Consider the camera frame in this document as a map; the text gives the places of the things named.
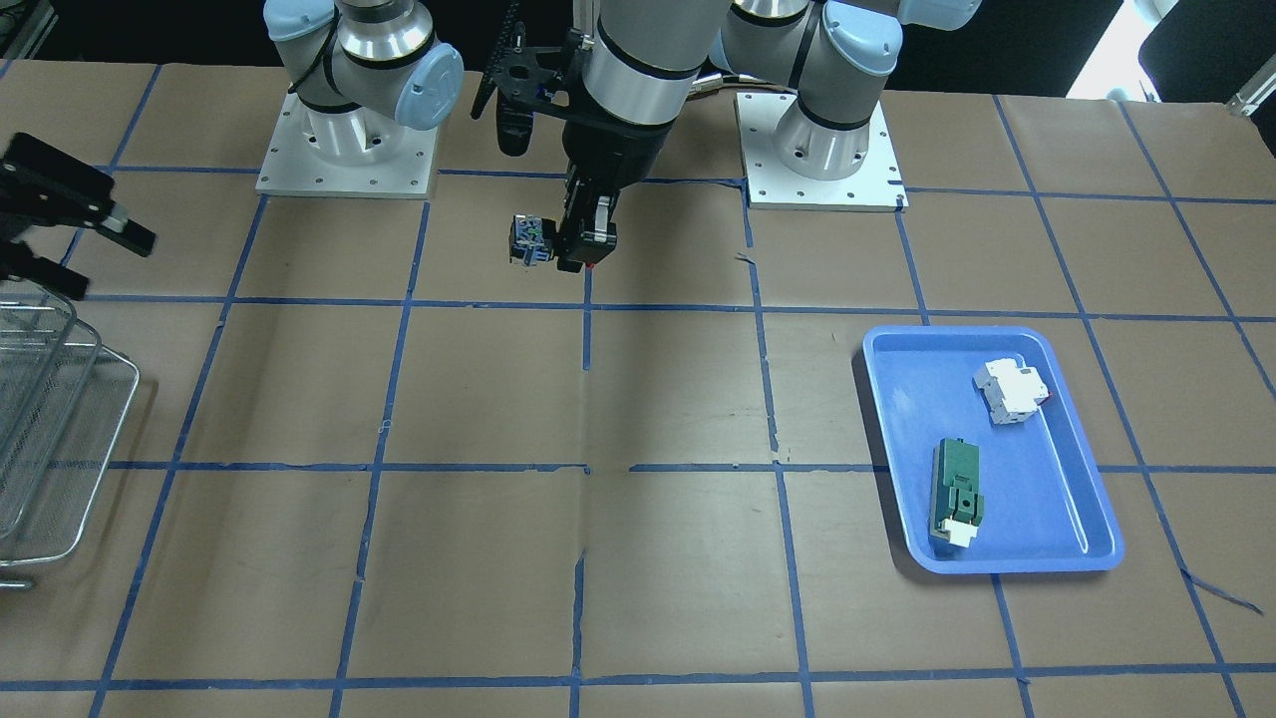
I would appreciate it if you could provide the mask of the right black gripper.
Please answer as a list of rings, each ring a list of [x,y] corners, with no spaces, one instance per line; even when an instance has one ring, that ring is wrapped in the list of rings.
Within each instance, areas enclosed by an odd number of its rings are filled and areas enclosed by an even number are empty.
[[[157,236],[128,214],[116,216],[114,179],[40,138],[15,133],[1,159],[1,277],[31,281],[82,300],[87,277],[40,258],[22,235],[34,226],[89,227],[137,258],[154,254]]]

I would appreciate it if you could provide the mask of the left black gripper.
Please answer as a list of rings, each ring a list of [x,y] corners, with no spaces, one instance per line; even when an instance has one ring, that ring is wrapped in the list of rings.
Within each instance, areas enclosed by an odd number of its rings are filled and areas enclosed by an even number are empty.
[[[561,145],[569,162],[564,216],[555,240],[556,268],[581,273],[618,245],[612,222],[620,190],[644,179],[671,133],[671,124],[634,126],[621,120],[567,120]],[[582,245],[582,260],[574,253]]]

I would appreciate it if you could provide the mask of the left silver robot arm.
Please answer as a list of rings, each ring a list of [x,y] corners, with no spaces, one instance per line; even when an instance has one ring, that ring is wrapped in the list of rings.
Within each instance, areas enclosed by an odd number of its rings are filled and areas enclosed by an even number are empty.
[[[873,117],[903,28],[953,31],[976,1],[604,1],[564,48],[564,214],[551,255],[577,273],[616,247],[621,190],[644,179],[706,64],[789,91],[763,136],[786,172],[847,180],[878,145]]]

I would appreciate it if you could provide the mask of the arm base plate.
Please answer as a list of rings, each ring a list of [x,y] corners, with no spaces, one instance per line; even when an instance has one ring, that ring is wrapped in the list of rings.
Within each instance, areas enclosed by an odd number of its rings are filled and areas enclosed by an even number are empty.
[[[780,210],[902,212],[910,199],[884,108],[866,126],[817,126],[795,94],[738,94],[749,204]]]
[[[319,114],[286,94],[255,189],[268,196],[425,200],[439,131],[367,108]]]

